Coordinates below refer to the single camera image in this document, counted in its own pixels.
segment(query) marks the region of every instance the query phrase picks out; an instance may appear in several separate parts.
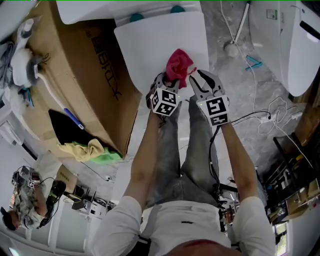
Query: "blue clip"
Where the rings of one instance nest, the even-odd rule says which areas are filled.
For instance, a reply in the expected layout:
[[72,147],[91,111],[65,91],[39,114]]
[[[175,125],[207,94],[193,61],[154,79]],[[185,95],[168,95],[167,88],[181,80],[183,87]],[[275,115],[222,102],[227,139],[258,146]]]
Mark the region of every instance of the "blue clip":
[[245,69],[245,71],[248,71],[248,70],[250,70],[250,69],[259,68],[259,67],[261,67],[262,64],[263,64],[261,61],[257,61],[256,59],[252,58],[252,57],[249,56],[249,55],[247,55],[246,58],[247,58],[249,61],[251,61],[251,62],[253,62],[253,63],[255,63],[255,64],[252,65],[252,66],[247,67],[247,68]]

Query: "jeans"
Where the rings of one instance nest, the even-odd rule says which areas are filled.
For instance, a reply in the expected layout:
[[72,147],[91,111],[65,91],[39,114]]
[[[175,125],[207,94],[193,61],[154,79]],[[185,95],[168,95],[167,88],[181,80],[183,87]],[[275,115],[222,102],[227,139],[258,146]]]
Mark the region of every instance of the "jeans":
[[[217,206],[210,195],[217,183],[209,170],[209,146],[213,136],[206,117],[196,104],[196,96],[190,98],[190,138],[183,165],[180,165],[178,147],[178,117],[181,104],[160,128],[157,172],[147,208],[171,201],[193,201]],[[211,147],[214,170],[219,176],[215,144]]]

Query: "yellow cloth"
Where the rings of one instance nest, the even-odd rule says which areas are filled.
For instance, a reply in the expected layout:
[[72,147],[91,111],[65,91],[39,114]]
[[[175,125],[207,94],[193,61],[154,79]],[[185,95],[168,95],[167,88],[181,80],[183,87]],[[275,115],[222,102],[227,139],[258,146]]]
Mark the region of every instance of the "yellow cloth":
[[105,153],[104,147],[96,138],[90,140],[88,146],[78,145],[74,143],[66,143],[64,145],[58,146],[62,151],[73,155],[75,160],[79,162],[88,161]]

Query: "gray floor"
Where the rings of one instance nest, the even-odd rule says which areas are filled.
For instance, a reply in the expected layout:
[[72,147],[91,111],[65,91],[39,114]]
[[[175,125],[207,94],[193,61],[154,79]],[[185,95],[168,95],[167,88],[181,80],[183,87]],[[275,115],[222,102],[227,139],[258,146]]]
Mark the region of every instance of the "gray floor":
[[[226,1],[222,3],[224,14],[230,24],[234,36],[237,32],[245,4],[246,2],[244,1]],[[221,15],[220,2],[205,1],[201,3],[201,6],[205,18],[210,70],[220,77],[230,99],[230,118],[231,120],[235,120],[253,111],[253,100],[255,94],[253,75],[250,71],[245,71],[247,64],[243,61],[241,56],[237,58],[228,58],[224,54],[223,47],[227,41],[230,41],[231,37]],[[251,43],[248,17],[244,23],[238,44],[245,56],[250,55],[259,60],[259,57],[255,53]],[[257,91],[254,108],[256,111],[268,109],[269,103],[278,96],[281,96],[287,101],[288,108],[293,106],[293,104],[288,100],[288,92],[276,80],[265,65],[255,69],[255,76],[257,80]],[[283,102],[280,100],[275,102],[272,105],[271,112],[275,112],[278,105],[283,105]],[[299,110],[303,110],[303,108],[303,105],[299,105],[298,107],[291,109],[279,125],[282,126],[287,122],[292,114]],[[284,113],[285,111],[282,108],[279,117],[281,118]],[[88,185],[93,190],[97,190],[98,196],[106,200],[110,200],[117,172],[118,174],[121,173],[121,175],[118,175],[116,183],[119,183],[120,179],[128,181],[131,162],[138,150],[140,141],[144,134],[148,114],[149,110],[146,108],[145,102],[142,101],[132,131],[128,154],[124,162],[104,166],[98,166],[94,163],[87,164],[100,174],[103,179],[105,179],[106,176],[109,176],[112,180],[104,181],[85,165],[75,162],[74,160],[66,160],[63,163],[71,171],[79,174],[79,179],[82,183]],[[286,133],[293,132],[297,122],[297,120],[290,120],[283,128],[284,131]],[[186,101],[182,104],[178,123],[178,142],[181,163],[183,163],[189,142],[189,114],[188,102]],[[273,137],[282,137],[284,134],[280,130],[274,128],[270,134],[260,135],[258,134],[259,123],[260,122],[258,120],[251,118],[236,125],[235,129],[252,161],[255,166],[257,166],[258,172],[261,174],[268,170],[274,161],[275,155],[277,154],[277,149],[272,140]],[[268,132],[271,127],[272,124],[270,123],[262,124],[260,126],[260,132]],[[219,161],[220,179],[222,183],[228,184],[229,181],[227,179],[232,176],[232,170],[222,134],[218,134],[215,140],[215,145]],[[121,191],[121,189],[115,190],[113,192],[113,197],[115,196],[115,193],[120,194]]]

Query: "cardboard box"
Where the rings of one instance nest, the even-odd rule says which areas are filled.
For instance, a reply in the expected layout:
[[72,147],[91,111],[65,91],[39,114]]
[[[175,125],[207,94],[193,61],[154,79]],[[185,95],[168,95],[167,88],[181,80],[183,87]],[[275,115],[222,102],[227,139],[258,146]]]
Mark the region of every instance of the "cardboard box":
[[[47,57],[40,71],[51,89],[84,124],[85,130],[126,155],[141,94],[133,85],[110,19],[62,23],[56,2],[39,2],[27,19],[40,17],[27,48]],[[48,114],[63,112],[43,82],[31,87],[34,108],[24,120],[58,158],[61,151]]]
[[56,181],[63,181],[66,184],[65,192],[73,194],[77,185],[78,178],[71,171],[69,171],[64,165],[61,165],[57,174]]

